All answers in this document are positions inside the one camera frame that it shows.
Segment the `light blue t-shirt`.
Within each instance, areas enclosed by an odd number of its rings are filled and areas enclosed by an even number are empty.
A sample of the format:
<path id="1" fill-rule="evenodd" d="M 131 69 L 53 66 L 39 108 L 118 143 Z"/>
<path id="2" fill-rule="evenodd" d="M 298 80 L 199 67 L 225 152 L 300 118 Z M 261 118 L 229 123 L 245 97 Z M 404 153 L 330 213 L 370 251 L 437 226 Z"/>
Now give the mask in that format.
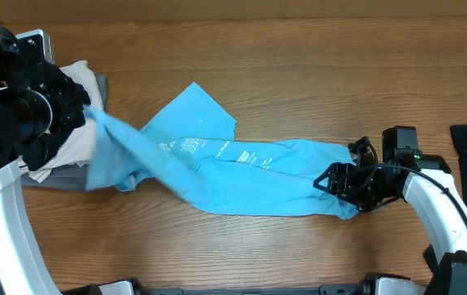
<path id="1" fill-rule="evenodd" d="M 355 206 L 314 188 L 346 147 L 306 139 L 274 143 L 235 138 L 236 120 L 198 84 L 190 84 L 142 129 L 89 109 L 97 147 L 86 188 L 131 192 L 154 178 L 198 210 L 234 216 L 330 215 Z"/>

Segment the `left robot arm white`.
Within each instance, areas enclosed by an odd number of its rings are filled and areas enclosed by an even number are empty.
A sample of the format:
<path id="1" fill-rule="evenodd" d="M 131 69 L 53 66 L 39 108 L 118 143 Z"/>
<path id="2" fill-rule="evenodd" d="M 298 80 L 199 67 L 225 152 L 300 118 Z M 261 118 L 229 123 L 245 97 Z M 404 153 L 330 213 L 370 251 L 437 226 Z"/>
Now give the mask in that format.
<path id="1" fill-rule="evenodd" d="M 0 294 L 56 294 L 29 223 L 22 170 L 37 170 L 100 101 L 55 63 L 51 38 L 0 26 Z"/>

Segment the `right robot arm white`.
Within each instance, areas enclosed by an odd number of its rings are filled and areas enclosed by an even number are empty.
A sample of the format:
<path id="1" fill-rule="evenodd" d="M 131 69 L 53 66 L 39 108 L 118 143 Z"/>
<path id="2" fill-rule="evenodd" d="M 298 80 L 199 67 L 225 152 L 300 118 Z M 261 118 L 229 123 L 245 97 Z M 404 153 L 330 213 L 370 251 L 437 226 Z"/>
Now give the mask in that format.
<path id="1" fill-rule="evenodd" d="M 442 159 L 428 165 L 422 160 L 415 156 L 404 166 L 336 162 L 313 182 L 314 188 L 361 212 L 403 200 L 414 209 L 428 235 L 437 267 L 427 286 L 386 276 L 372 279 L 363 293 L 467 294 L 467 207 Z"/>

